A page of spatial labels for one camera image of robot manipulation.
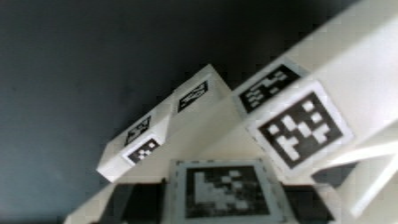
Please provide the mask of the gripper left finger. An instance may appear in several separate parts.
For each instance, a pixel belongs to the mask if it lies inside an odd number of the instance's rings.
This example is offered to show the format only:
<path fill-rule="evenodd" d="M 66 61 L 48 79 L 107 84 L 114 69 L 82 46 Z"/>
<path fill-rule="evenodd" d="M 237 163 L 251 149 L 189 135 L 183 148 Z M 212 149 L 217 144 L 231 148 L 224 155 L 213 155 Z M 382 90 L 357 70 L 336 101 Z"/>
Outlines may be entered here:
<path fill-rule="evenodd" d="M 166 184 L 118 184 L 94 224 L 160 224 Z"/>

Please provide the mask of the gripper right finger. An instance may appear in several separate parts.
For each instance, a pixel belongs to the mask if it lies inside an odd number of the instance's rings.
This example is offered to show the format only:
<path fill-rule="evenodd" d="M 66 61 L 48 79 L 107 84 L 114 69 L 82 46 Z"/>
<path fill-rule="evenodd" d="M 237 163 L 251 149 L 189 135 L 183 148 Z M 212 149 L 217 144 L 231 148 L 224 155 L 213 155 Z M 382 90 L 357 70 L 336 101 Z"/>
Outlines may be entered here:
<path fill-rule="evenodd" d="M 285 185 L 283 189 L 299 224 L 350 223 L 350 215 L 329 184 Z"/>

